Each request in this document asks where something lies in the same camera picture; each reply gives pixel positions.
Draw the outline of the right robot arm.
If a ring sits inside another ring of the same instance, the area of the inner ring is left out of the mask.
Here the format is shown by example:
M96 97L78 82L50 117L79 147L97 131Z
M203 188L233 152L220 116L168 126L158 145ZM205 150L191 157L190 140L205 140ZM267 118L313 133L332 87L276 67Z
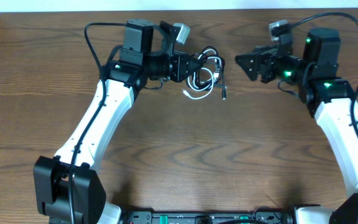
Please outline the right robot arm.
M301 58L292 54L292 34L275 36L277 45L256 47L235 61L250 80L275 79L298 86L296 96L327 137L346 187L347 199L337 209L299 205L283 213L282 223L358 223L358 103L350 83L336 75L339 32L309 30Z

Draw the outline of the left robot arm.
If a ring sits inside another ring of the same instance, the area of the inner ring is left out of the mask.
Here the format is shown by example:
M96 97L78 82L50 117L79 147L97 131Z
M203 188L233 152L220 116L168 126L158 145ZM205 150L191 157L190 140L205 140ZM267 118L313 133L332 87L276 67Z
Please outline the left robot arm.
M94 98L69 140L53 157L41 156L33 174L37 210L56 222L120 223L122 210L107 200L99 170L107 146L150 80L182 82L201 62L175 50L190 33L182 23L130 19L124 41L98 64Z

